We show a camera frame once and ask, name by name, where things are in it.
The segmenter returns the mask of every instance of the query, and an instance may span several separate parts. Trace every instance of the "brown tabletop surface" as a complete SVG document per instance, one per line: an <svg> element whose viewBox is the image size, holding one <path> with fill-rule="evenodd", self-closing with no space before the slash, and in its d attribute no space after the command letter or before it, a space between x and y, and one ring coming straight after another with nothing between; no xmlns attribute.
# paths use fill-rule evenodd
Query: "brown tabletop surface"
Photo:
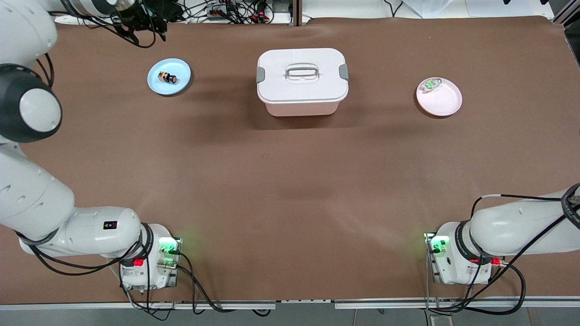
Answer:
<svg viewBox="0 0 580 326"><path fill-rule="evenodd" d="M146 44L150 35L139 35ZM256 94L260 54L321 47L344 54L347 98L328 117L272 117ZM467 219L483 194L541 195L579 181L580 71L562 26L543 17L171 24L150 49L59 26L50 55L63 124L24 152L78 207L130 207L183 237L218 300L421 297L424 232ZM146 82L168 57L194 73L175 97ZM414 98L435 76L463 94L446 119ZM9 229L0 238L0 303L126 301L109 270L60 276ZM521 258L527 294L580 295L579 258ZM180 278L152 300L187 300L189 286ZM518 286L507 277L487 294ZM437 296L465 289L432 287Z"/></svg>

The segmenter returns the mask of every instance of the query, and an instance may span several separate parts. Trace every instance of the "white circular joint cap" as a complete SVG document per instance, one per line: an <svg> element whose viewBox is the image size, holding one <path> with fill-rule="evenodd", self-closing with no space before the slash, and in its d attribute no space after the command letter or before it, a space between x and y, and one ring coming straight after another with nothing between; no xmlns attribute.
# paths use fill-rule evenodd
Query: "white circular joint cap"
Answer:
<svg viewBox="0 0 580 326"><path fill-rule="evenodd" d="M45 89L33 88L20 98L22 120L38 132L49 132L59 125L62 113L56 97Z"/></svg>

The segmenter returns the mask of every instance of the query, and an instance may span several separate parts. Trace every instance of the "white robotic arm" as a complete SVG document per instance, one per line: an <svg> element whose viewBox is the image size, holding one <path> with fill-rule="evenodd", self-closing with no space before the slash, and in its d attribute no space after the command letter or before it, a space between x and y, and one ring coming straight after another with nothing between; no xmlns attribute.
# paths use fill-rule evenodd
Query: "white robotic arm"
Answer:
<svg viewBox="0 0 580 326"><path fill-rule="evenodd" d="M125 288L168 286L178 257L167 253L177 242L166 228L141 223L129 208L76 208L72 191L28 160L19 146L53 135L61 124L55 94L30 70L56 41L47 10L108 16L117 1L0 4L0 224L13 229L30 254L49 260L87 254L120 258Z"/></svg>
<svg viewBox="0 0 580 326"><path fill-rule="evenodd" d="M580 195L577 188L569 191L572 192L570 196ZM561 199L565 193L566 190L562 190L541 196L553 201L523 199L482 209L470 220L444 224L429 242L436 265L434 272L443 283L470 284L481 260L474 283L486 283L490 278L493 257L517 255L540 232L561 218L564 214ZM579 250L580 229L572 220L562 220L524 254Z"/></svg>

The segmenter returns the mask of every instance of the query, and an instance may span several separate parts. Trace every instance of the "gray floor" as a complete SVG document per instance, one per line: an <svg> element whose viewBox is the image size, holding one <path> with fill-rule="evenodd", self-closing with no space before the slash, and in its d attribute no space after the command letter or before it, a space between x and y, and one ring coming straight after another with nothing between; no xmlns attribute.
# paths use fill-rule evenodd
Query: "gray floor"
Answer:
<svg viewBox="0 0 580 326"><path fill-rule="evenodd" d="M488 316L470 311L453 316L455 326L577 326L580 325L580 308L522 308L509 316ZM148 326L163 323L172 326L351 326L354 310L335 310L330 304L284 303L268 317L258 317L251 311L235 311L227 314L206 311L194 316L190 311L174 311L166 322L154 320L142 311L129 309L100 310L34 310L0 311L0 326ZM418 309L392 309L385 315L376 310L359 310L357 326L427 325L423 311Z"/></svg>

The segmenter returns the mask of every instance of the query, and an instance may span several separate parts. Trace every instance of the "black and orange battery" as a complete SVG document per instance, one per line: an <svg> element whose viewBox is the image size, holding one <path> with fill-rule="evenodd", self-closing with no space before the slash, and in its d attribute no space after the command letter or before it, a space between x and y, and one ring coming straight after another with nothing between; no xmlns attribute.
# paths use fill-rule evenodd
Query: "black and orange battery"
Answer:
<svg viewBox="0 0 580 326"><path fill-rule="evenodd" d="M166 82L166 83L169 83L169 84L175 84L175 83L177 83L177 77L176 76L170 75L169 73L166 73L164 71L161 71L159 73L159 75L157 75L157 77L162 82Z"/></svg>

